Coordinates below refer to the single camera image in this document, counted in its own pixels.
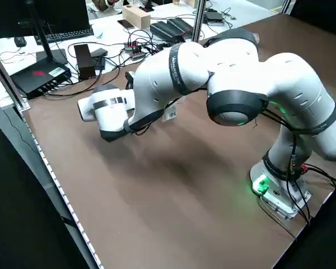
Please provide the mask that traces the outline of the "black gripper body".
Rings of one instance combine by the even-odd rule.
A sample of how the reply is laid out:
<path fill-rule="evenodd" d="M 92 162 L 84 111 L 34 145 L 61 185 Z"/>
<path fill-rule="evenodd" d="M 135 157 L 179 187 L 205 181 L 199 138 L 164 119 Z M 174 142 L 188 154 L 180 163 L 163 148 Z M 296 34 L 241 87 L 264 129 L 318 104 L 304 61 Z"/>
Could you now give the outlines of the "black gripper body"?
<path fill-rule="evenodd" d="M 125 86 L 126 90 L 133 89 L 134 75 L 135 75 L 134 71 L 127 71 L 125 73 L 125 78 L 127 80 L 127 83 L 126 83 L 126 86 Z"/>

